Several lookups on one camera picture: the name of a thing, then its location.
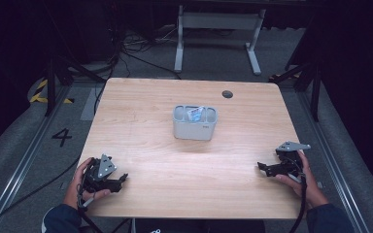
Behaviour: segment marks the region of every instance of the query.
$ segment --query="light wood surface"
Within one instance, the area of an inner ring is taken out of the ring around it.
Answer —
[[[233,92],[231,99],[222,97]],[[211,141],[176,139],[172,111],[212,106]],[[149,79],[108,80],[81,157],[106,153],[128,173],[119,193],[89,206],[92,216],[296,218],[292,189],[256,166],[279,162],[275,148],[298,142],[279,88],[272,83]]]

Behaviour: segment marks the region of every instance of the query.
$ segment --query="dark blue sleeve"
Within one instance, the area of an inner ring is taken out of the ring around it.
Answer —
[[[74,208],[60,204],[50,209],[44,216],[42,232],[79,232],[81,217]]]
[[[354,233],[353,225],[347,215],[332,204],[318,206],[307,212],[310,233]]]

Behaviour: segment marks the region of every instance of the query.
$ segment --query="gray carpet floor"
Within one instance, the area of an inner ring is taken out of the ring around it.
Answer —
[[[186,80],[268,82],[269,76],[285,72],[284,67],[303,32],[302,29],[261,31],[255,47],[262,72],[260,76],[253,74],[250,61],[244,50],[244,44],[251,38],[251,33],[234,31],[230,35],[221,36],[219,32],[214,31],[188,32],[185,41],[183,72],[179,76]],[[172,70],[176,49],[174,40],[176,40],[175,36],[164,44],[131,54]],[[173,73],[153,67],[133,57],[121,54],[120,58],[112,77],[175,79]],[[93,62],[88,67],[99,67],[104,64],[104,62]],[[312,149],[306,152],[317,180],[324,185],[323,192],[332,203],[344,208],[337,186],[323,161],[319,140],[308,121],[308,115],[302,109],[299,93],[291,88],[292,83],[292,80],[285,81],[280,84],[280,88],[295,130],[301,143],[312,146]],[[32,95],[37,84],[38,82],[31,87],[29,96]],[[87,82],[85,78],[77,78],[68,89],[67,97],[74,98],[75,103],[60,105],[49,124],[47,133],[43,135],[42,143],[36,149],[33,162],[21,181],[21,186],[18,190],[14,190],[17,195],[10,202],[14,203],[56,177],[80,156],[93,119],[96,95],[99,94],[101,87],[100,83]],[[31,107],[15,120],[0,137],[0,196],[28,150],[41,122],[45,120],[45,110],[46,104],[32,103]],[[373,178],[324,88],[321,92],[319,118],[319,126],[368,227],[368,231],[362,232],[373,232]],[[67,140],[61,147],[60,140],[53,139],[51,136],[64,128],[69,129],[68,135],[72,136],[72,139]],[[65,186],[71,180],[74,169],[75,166],[56,182],[46,186],[0,217],[0,232],[40,231],[42,217],[49,208],[62,201]],[[104,232],[111,232],[121,221],[121,219],[113,217],[94,217],[93,220]],[[288,232],[293,221],[265,220],[265,225],[267,233],[281,233]],[[126,232],[126,229],[127,225],[124,225],[119,232]],[[308,232],[305,220],[302,221],[297,232]]]

